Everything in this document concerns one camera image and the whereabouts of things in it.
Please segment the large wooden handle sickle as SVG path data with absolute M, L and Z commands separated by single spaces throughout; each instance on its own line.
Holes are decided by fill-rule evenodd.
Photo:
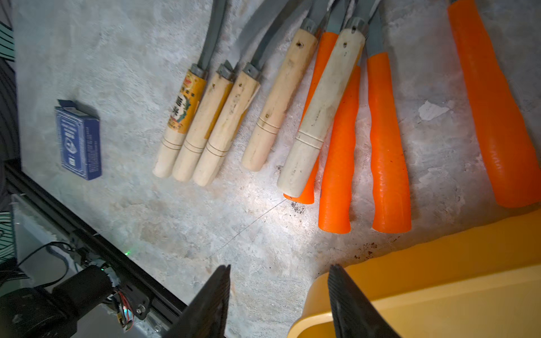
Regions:
M 289 197 L 299 197 L 309 181 L 352 71 L 362 54 L 369 21 L 379 4 L 379 1 L 359 1 L 332 48 L 278 179 L 278 188 Z

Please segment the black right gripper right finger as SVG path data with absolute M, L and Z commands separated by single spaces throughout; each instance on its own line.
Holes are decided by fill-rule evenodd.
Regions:
M 338 264 L 330 268 L 328 290 L 337 337 L 399 336 Z

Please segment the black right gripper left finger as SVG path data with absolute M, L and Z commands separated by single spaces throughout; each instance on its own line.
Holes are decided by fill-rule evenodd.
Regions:
M 225 337 L 231 265 L 218 266 L 164 337 Z

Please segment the labelled wooden handle sickle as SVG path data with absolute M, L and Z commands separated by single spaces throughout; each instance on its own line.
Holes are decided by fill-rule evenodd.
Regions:
M 170 117 L 161 139 L 153 174 L 169 177 L 181 147 L 195 117 L 207 85 L 211 57 L 221 32 L 227 1 L 215 0 L 212 5 L 209 28 L 201 55 L 187 71 L 182 87 L 170 109 Z

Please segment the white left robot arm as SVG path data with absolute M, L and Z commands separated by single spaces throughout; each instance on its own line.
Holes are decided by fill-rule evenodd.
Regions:
M 77 322 L 100 304 L 116 312 L 124 331 L 135 324 L 135 311 L 121 291 L 121 280 L 102 259 L 91 262 L 72 277 L 36 287 L 24 287 L 1 296 L 2 337 L 72 337 Z

